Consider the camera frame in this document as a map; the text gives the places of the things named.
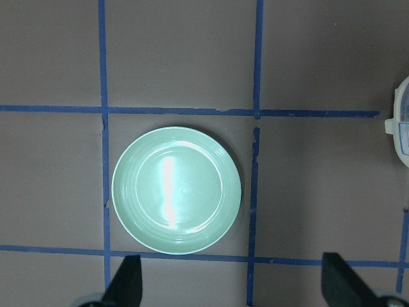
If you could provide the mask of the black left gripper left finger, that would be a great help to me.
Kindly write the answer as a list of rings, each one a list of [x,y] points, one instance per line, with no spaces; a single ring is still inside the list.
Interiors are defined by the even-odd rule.
[[[138,307],[142,298],[141,258],[126,256],[102,297],[102,306]]]

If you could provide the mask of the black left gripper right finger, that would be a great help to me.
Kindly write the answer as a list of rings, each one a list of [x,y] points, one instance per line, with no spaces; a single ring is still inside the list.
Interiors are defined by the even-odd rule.
[[[321,293],[331,307],[385,306],[338,253],[322,256]]]

